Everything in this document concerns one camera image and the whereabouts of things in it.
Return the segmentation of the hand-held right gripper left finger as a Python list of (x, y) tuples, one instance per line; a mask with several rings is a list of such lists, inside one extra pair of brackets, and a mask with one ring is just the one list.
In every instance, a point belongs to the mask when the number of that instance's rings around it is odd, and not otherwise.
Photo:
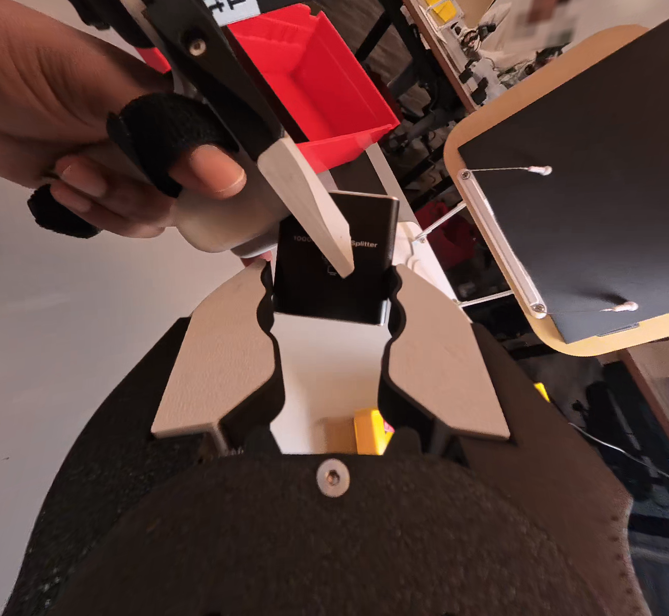
[(151, 427), (155, 437), (247, 439), (278, 416), (284, 382), (272, 293), (270, 263), (255, 261), (196, 307)]

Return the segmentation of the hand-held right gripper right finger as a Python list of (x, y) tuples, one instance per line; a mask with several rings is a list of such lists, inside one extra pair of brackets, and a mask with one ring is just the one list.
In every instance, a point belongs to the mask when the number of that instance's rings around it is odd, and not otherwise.
[(419, 274), (401, 264), (389, 279), (390, 340), (377, 405), (394, 431), (430, 442), (437, 425), (455, 436), (506, 442), (511, 434), (472, 322)]

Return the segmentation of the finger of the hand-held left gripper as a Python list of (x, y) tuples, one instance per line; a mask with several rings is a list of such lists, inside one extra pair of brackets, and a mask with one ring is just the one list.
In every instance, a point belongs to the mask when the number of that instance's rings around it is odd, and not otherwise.
[(261, 236), (230, 249), (240, 260), (273, 260), (277, 236)]
[(350, 276), (355, 262), (348, 221), (291, 137), (261, 153), (257, 167), (339, 276)]

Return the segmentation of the black ethernet splitter box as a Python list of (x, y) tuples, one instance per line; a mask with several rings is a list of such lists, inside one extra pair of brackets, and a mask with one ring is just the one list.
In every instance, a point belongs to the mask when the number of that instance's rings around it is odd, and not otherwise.
[(274, 309), (293, 316), (381, 325), (399, 200), (352, 192), (330, 196), (349, 224), (354, 272), (340, 277), (295, 217), (287, 217), (279, 229)]

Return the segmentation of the yellow plastic bin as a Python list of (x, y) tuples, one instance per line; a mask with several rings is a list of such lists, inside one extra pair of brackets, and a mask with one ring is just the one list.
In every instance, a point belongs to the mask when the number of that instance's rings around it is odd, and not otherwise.
[[(509, 431), (509, 437), (488, 436), (481, 434), (466, 433), (447, 426), (445, 422), (441, 425), (446, 429), (447, 436), (464, 437), (465, 439), (481, 439), (484, 441), (508, 441), (517, 445), (518, 434)], [(358, 410), (354, 417), (356, 451), (361, 455), (382, 455), (387, 449), (390, 440), (395, 433), (393, 427), (383, 419), (378, 409)]]

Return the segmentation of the red plastic bin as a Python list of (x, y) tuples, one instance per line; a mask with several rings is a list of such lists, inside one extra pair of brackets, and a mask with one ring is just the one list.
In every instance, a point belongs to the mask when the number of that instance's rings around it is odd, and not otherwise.
[(398, 121), (324, 13), (304, 4), (264, 13), (228, 27), (230, 45), (259, 70), (307, 137), (285, 135), (257, 159), (283, 197), (301, 185), (315, 190), (315, 174), (357, 159)]

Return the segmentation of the person's left hand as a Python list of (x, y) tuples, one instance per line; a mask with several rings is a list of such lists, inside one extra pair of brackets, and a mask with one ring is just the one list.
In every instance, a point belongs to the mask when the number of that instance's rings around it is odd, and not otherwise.
[(84, 152), (108, 142), (109, 114), (171, 91), (169, 78), (118, 47), (1, 0), (1, 177), (46, 186), (92, 227), (150, 239), (172, 226), (173, 199)]

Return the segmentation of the dark red crate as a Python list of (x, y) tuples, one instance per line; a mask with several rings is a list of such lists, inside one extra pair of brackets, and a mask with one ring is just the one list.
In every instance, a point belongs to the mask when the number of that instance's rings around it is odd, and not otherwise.
[[(426, 229), (451, 210), (441, 201), (432, 201), (416, 210), (415, 217), (422, 229)], [(475, 228), (460, 213), (428, 235), (428, 243), (445, 272), (470, 261), (475, 254), (476, 242)]]

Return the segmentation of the wooden work desk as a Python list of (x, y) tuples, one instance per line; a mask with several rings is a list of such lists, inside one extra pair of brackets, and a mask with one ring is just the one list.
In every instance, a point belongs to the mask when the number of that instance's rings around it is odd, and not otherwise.
[(470, 86), (469, 82), (460, 81), (461, 70), (456, 62), (456, 53), (450, 50), (446, 42), (436, 33), (419, 0), (377, 1), (383, 8), (384, 21), (378, 21), (372, 28), (357, 56), (367, 57), (385, 33), (383, 27), (393, 26), (412, 58), (419, 63), (420, 69), (425, 71), (439, 66), (437, 71), (447, 79), (466, 113), (477, 111), (480, 104), (472, 98), (472, 93), (477, 88), (476, 82), (471, 79), (473, 86)]

